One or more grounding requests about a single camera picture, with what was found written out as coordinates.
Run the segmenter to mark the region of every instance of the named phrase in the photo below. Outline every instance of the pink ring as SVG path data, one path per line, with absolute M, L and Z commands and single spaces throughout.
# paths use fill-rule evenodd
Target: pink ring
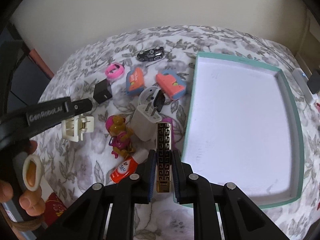
M 106 68 L 104 73 L 108 79 L 115 79 L 124 74 L 124 67 L 119 63 L 112 63 Z

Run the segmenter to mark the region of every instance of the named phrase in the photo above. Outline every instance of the human hand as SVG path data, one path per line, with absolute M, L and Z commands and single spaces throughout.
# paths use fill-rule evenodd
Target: human hand
M 30 141 L 30 147 L 27 151 L 28 154 L 35 152 L 37 148 L 37 142 Z M 36 191 L 32 192 L 26 190 L 19 198 L 20 206 L 30 216 L 39 216 L 44 213 L 45 204 L 41 198 L 42 190 L 39 187 Z M 13 189 L 8 182 L 0 180 L 0 203 L 7 202 L 13 197 Z

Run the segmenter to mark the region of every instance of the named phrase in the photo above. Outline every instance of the table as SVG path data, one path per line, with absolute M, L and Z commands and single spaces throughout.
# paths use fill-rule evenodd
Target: table
M 156 62 L 139 62 L 136 59 L 140 50 L 155 46 L 164 46 L 163 59 Z M 132 118 L 138 97 L 130 98 L 125 94 L 125 77 L 137 66 L 143 70 L 146 86 L 156 83 L 155 75 L 162 69 L 176 71 L 187 82 L 187 94 L 178 101 L 167 100 L 161 111 L 163 117 L 173 118 L 175 144 L 182 150 L 198 51 L 247 57 L 275 65 L 284 71 L 302 125 L 305 147 L 303 193 L 294 203 L 264 212 L 290 239 L 302 239 L 319 203 L 319 115 L 314 106 L 305 103 L 291 75 L 292 70 L 299 65 L 289 49 L 234 30 L 186 25 L 148 28 L 109 37 L 72 54 L 51 80 L 40 101 L 65 96 L 70 96 L 72 100 L 90 98 L 93 109 L 89 114 L 95 117 L 95 130 L 86 134 L 84 141 L 79 143 L 63 140 L 61 125 L 35 137 L 38 142 L 36 154 L 45 166 L 46 180 L 67 207 L 93 183 L 110 183 L 110 173 L 122 160 L 111 155 L 105 120 L 113 114 L 122 114 L 127 122 Z M 112 83 L 112 100 L 98 105 L 92 99 L 94 86 L 105 78 L 105 67 L 111 62 L 123 64 L 125 76 Z M 155 142 L 136 142 L 135 147 L 152 149 L 155 148 Z M 193 239 L 193 210 L 174 203 L 172 193 L 154 192 L 151 204 L 135 206 L 134 218 L 135 239 Z

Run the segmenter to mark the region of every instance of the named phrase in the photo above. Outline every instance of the black toy car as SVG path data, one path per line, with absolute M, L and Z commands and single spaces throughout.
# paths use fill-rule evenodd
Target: black toy car
M 139 61 L 155 61 L 163 58 L 164 48 L 156 46 L 154 49 L 139 51 L 137 58 Z

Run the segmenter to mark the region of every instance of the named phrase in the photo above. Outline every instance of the yellow toy figure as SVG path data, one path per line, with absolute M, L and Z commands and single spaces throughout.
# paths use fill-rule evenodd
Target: yellow toy figure
M 111 135 L 109 145 L 113 147 L 112 154 L 115 158 L 121 155 L 124 159 L 130 157 L 130 153 L 135 152 L 132 148 L 130 137 L 134 134 L 131 128 L 125 125 L 125 118 L 120 115 L 112 115 L 106 121 L 106 129 Z

